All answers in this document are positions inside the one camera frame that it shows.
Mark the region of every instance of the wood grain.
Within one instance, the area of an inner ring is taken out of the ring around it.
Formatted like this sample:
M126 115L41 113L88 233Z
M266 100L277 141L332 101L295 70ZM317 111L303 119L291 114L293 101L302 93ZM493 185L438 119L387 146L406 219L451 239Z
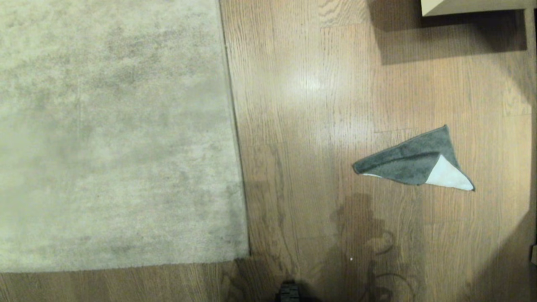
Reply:
M428 27L409 0L221 6L252 256L1 274L0 300L271 301L295 279L372 301L371 272L392 301L537 300L532 13ZM444 124L476 192L351 169Z

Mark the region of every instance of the folded cloth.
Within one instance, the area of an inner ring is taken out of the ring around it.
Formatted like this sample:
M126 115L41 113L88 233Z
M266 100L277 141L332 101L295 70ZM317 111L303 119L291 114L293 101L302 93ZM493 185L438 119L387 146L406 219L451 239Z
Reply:
M357 174L404 184L426 183L475 191L457 162L447 125L359 160L353 168Z

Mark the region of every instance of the beige rug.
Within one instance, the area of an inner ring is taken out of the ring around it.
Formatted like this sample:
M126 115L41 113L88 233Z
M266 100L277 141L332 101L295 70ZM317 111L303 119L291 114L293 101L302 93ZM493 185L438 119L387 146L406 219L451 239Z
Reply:
M218 2L0 7L0 271L247 255Z

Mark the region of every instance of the gray microfiber cloth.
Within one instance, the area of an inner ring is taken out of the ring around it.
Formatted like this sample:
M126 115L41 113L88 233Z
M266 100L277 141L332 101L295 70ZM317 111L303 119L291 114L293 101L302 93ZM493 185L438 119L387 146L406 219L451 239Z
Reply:
M404 184L428 183L475 191L457 162L447 125L359 160L353 168L357 174Z

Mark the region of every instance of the black object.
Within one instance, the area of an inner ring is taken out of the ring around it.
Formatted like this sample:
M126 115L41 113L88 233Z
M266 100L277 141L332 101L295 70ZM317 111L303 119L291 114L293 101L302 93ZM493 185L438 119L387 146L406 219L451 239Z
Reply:
M283 282L280 291L276 294L274 302L303 302L300 296L299 285L294 281Z

